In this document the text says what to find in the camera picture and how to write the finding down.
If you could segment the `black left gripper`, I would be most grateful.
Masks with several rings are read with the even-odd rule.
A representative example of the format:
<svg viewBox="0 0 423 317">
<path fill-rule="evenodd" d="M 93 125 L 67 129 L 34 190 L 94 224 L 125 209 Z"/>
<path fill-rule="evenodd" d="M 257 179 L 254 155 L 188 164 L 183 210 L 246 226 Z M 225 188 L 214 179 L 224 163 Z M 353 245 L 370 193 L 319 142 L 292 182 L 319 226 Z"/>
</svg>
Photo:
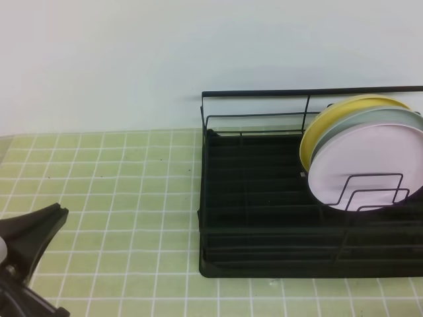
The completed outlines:
<svg viewBox="0 0 423 317">
<path fill-rule="evenodd" d="M 1 220 L 1 316 L 70 316 L 68 310 L 53 306 L 22 283 L 30 280 L 68 214 L 68 209 L 54 203 Z"/>
</svg>

